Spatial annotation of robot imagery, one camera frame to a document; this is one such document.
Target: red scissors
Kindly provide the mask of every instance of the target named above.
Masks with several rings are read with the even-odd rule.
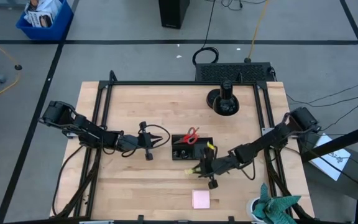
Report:
[[[183,138],[175,141],[174,144],[178,144],[178,143],[194,144],[194,143],[196,143],[196,141],[198,139],[198,135],[196,134],[197,131],[198,131],[198,128],[191,127],[187,131],[187,134]]]

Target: black metal frame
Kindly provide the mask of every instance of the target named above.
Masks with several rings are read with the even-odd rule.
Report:
[[[267,84],[266,82],[257,82],[257,83],[251,83],[251,82],[245,82],[245,83],[233,83],[234,85],[241,85],[241,86],[252,86],[254,89],[254,95],[255,95],[255,104],[256,104],[256,109],[257,109],[257,114],[258,114],[258,120],[259,120],[259,126],[260,126],[260,131],[262,134],[262,128],[265,127],[265,123],[264,123],[264,116],[263,116],[263,112],[262,112],[262,105],[260,102],[260,95],[259,95],[259,88],[262,89],[262,92],[264,94],[264,101],[265,101],[265,105],[266,105],[266,110],[267,110],[267,119],[269,122],[269,126],[272,128],[274,127],[274,119],[273,119],[273,111],[272,111],[272,107],[270,105],[270,99],[269,99],[269,93],[268,93],[268,89],[267,89]],[[219,82],[165,82],[165,81],[117,81],[114,73],[110,73],[110,80],[109,81],[100,81],[99,82],[99,86],[98,86],[98,92],[96,94],[96,101],[95,101],[95,106],[94,106],[94,110],[93,110],[93,117],[92,117],[92,122],[96,123],[97,122],[97,117],[99,114],[99,109],[100,109],[100,103],[101,103],[101,98],[102,98],[102,93],[104,91],[105,88],[107,88],[107,93],[106,93],[106,98],[105,98],[105,102],[104,102],[104,109],[103,109],[103,116],[102,116],[102,121],[101,121],[101,126],[103,128],[106,128],[106,122],[107,122],[107,117],[108,117],[108,112],[109,112],[109,104],[111,101],[111,93],[112,93],[112,88],[114,85],[219,85]],[[84,164],[83,164],[83,168],[82,168],[82,172],[81,172],[81,180],[80,180],[80,184],[82,184],[85,181],[85,177],[87,175],[88,172],[88,168],[90,165],[90,158],[91,158],[91,153],[92,153],[92,149],[87,148],[86,149],[86,153],[85,153],[85,158],[84,158]],[[101,154],[101,149],[96,149],[96,153],[97,154]],[[264,151],[265,154],[265,161],[267,166],[271,166],[271,157],[270,157],[270,150],[267,149]],[[277,163],[277,167],[278,167],[278,174],[280,177],[280,180],[283,181],[284,186],[287,186],[285,183],[285,175],[284,175],[284,170],[283,170],[283,164],[282,164],[282,159],[279,153],[276,153],[277,159],[276,159],[276,163]],[[85,216],[80,216],[80,211],[81,211],[81,200],[76,204],[75,209],[74,209],[74,217],[70,217],[70,218],[51,218],[48,220],[32,220],[32,221],[26,221],[26,222],[16,222],[16,223],[78,223],[78,222],[83,222],[83,221],[90,221],[91,220],[91,213],[92,213],[92,207],[93,207],[93,202],[94,202],[94,194],[96,191],[96,183],[97,183],[97,179],[98,179],[98,175],[96,173],[96,175],[94,176],[93,180],[90,183],[90,188],[89,188],[89,198],[88,198],[88,203],[86,205],[86,213]],[[275,187],[275,182],[274,180],[269,176],[268,178],[269,181],[269,186],[270,186],[270,193],[271,195],[277,196],[277,190]],[[291,211],[288,209],[287,213],[289,215],[292,216]],[[204,223],[216,223],[216,224],[220,224],[220,223],[252,223],[252,222],[236,222],[234,220],[234,217],[228,217],[228,221],[227,222],[193,222],[193,221],[143,221],[143,216],[139,215],[139,219],[138,220],[115,220],[114,223],[164,223],[164,224],[169,224],[169,223],[200,223],[200,224],[204,224]],[[315,220],[296,220],[297,223],[334,223],[334,222],[321,222],[321,221],[315,221]]]

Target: gray floor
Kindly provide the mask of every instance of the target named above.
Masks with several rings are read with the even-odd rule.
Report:
[[[347,3],[358,25],[358,1]],[[160,26],[157,0],[80,0],[67,39],[203,39],[211,4],[192,0],[183,28],[173,30]],[[242,11],[230,11],[218,2],[209,38],[251,39],[262,8],[263,4],[244,3]],[[20,9],[0,8],[0,40],[27,39],[15,27],[20,15]],[[337,0],[271,0],[257,38],[356,40]],[[17,86],[0,96],[0,203],[57,46],[7,44],[1,47],[21,62],[24,75]],[[111,69],[119,80],[194,80],[191,57],[200,47],[198,44],[65,45],[46,103],[62,100],[75,105],[81,82],[107,79]],[[250,48],[237,44],[214,47],[219,49],[220,62],[241,62]],[[256,45],[252,59],[271,62],[287,93],[296,100],[310,101],[358,84],[358,45]],[[212,55],[202,53],[198,61],[210,62]],[[6,84],[0,84],[2,89],[14,80],[15,73],[1,53],[0,73],[8,77]],[[358,88],[319,104],[356,95]],[[358,100],[310,110],[326,127],[356,104]],[[346,133],[356,128],[358,109],[326,132]],[[6,221],[48,217],[66,142],[59,131],[37,126]],[[358,151],[358,144],[351,148]],[[354,218],[353,199],[318,184],[308,184],[317,217],[338,222]]]

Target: yellow object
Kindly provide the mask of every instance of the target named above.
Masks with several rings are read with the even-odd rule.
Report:
[[[207,145],[210,149],[215,150],[215,146],[212,145],[211,143],[206,142],[206,145]]]
[[[263,9],[261,15],[259,16],[258,24],[256,25],[256,28],[255,28],[254,37],[252,38],[251,49],[249,50],[248,58],[251,58],[252,51],[254,50],[254,42],[255,42],[255,39],[256,39],[256,35],[258,33],[259,24],[262,21],[262,19],[264,18],[266,8],[267,8],[268,4],[269,4],[269,0],[266,0],[264,9]]]
[[[185,170],[186,175],[194,174],[195,172],[201,172],[201,168],[197,167],[195,169],[187,169],[187,170]]]
[[[5,50],[3,50],[2,48],[0,48],[0,51],[9,58],[9,60],[14,64],[14,65],[18,65],[19,63],[17,63],[17,60],[15,58],[13,58],[12,56],[10,56]],[[3,94],[6,90],[10,89],[11,87],[13,87],[14,85],[17,84],[17,82],[20,80],[20,76],[21,76],[21,72],[17,71],[17,76],[15,81],[10,84],[9,86],[5,87],[3,90],[0,91],[0,95]]]

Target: yellow cable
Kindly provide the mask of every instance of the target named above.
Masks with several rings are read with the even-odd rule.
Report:
[[[17,63],[17,60],[10,56],[5,50],[3,50],[2,48],[0,48],[0,51],[9,58],[9,60],[14,64],[14,65],[18,65],[19,63]],[[0,95],[3,94],[6,90],[10,89],[11,87],[13,87],[14,85],[17,84],[17,82],[20,80],[20,76],[21,76],[21,72],[20,71],[17,71],[17,76],[16,76],[16,79],[15,81],[10,84],[9,86],[5,87],[3,90],[0,91]]]
[[[255,33],[254,33],[254,37],[252,38],[251,49],[249,50],[248,58],[251,58],[252,51],[254,50],[254,42],[255,42],[255,39],[256,39],[256,35],[258,34],[259,25],[260,25],[260,22],[262,21],[262,19],[265,16],[265,11],[266,11],[266,8],[267,8],[268,4],[269,4],[269,0],[266,0],[264,9],[263,9],[261,15],[259,16],[258,24],[256,25],[256,28],[255,28]]]

